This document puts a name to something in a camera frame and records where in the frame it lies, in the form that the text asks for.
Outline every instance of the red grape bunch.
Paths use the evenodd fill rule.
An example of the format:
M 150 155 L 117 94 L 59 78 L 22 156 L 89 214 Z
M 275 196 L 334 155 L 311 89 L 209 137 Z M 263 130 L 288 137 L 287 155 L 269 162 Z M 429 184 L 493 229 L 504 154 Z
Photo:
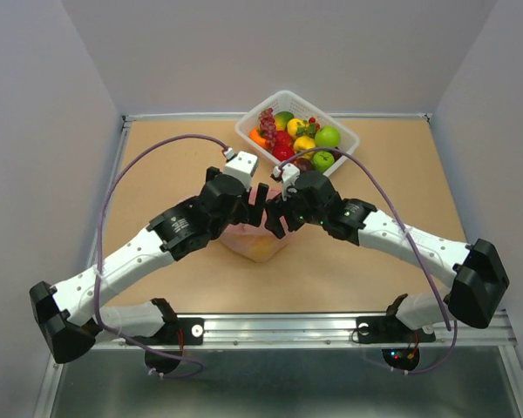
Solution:
M 260 113 L 260 130 L 261 136 L 273 146 L 275 144 L 277 127 L 275 126 L 275 119 L 273 118 L 273 109 L 270 107 Z

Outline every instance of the metal frame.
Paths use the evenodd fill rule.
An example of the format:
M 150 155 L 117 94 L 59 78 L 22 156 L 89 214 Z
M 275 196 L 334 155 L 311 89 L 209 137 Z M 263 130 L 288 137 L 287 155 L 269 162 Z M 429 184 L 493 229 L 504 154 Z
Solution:
M 234 119 L 244 113 L 169 113 L 162 115 L 132 115 L 124 117 L 125 123 L 120 134 L 120 142 L 112 167 L 109 185 L 115 179 L 126 149 L 126 143 L 132 128 L 132 121 L 137 120 L 175 120 L 175 119 Z M 382 113 L 331 113 L 335 118 L 422 118 L 429 120 L 430 114 L 382 114 Z M 95 240 L 92 243 L 87 265 L 91 266 L 95 257 Z M 366 346 L 352 340 L 352 330 L 357 323 L 363 323 L 364 316 L 377 313 L 256 313 L 256 314 L 187 314 L 205 319 L 204 343 L 194 350 L 229 350 L 229 349 L 304 349 L 304 348 L 348 348 L 382 347 Z M 449 346 L 452 333 L 444 328 L 435 329 L 437 340 L 429 347 Z M 459 327 L 458 346 L 496 346 L 506 368 L 519 412 L 523 416 L 523 369 L 519 364 L 515 345 L 517 341 L 507 314 L 499 312 L 489 328 L 478 330 L 463 324 Z M 134 350 L 123 341 L 100 344 L 94 350 Z M 51 415 L 63 366 L 49 359 L 44 374 L 43 385 L 37 399 L 34 416 L 36 418 Z

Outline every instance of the orange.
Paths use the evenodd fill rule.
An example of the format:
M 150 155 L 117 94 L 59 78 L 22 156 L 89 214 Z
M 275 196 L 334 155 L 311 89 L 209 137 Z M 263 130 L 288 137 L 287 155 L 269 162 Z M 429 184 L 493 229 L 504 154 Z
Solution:
M 264 150 L 269 149 L 268 141 L 263 138 L 262 135 L 260 135 L 260 130 L 258 128 L 254 128 L 252 131 L 250 131 L 249 137 Z

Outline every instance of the gray wall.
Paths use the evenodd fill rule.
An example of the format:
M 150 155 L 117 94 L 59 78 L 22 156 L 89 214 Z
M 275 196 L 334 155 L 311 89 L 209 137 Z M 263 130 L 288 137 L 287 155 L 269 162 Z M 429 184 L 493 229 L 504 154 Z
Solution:
M 124 114 L 432 111 L 495 0 L 63 0 Z
M 496 243 L 523 359 L 523 0 L 499 0 L 432 119 L 469 239 Z
M 0 417 L 48 358 L 28 291 L 84 266 L 119 113 L 59 0 L 0 1 Z

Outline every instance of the table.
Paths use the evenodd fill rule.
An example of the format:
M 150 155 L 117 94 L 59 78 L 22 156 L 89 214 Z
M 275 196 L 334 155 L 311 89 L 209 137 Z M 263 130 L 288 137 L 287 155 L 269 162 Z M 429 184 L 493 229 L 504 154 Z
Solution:
M 447 239 L 465 240 L 428 124 L 418 119 L 343 119 L 361 144 L 356 156 L 390 195 L 404 222 Z M 235 150 L 249 147 L 234 132 L 234 120 L 135 121 L 122 166 L 164 138 L 202 133 Z M 216 145 L 187 140 L 161 147 L 138 163 L 119 184 L 105 231 L 105 253 L 123 246 L 157 214 L 197 194 L 205 170 L 222 167 Z M 261 160 L 255 183 L 275 184 L 272 165 Z M 370 181 L 350 162 L 331 180 L 345 198 L 386 210 Z M 305 226 L 267 263 L 256 264 L 221 243 L 150 274 L 114 298 L 111 305 L 167 299 L 179 313 L 278 313 L 383 311 L 399 294 L 428 291 L 420 270 L 373 250 L 332 239 Z

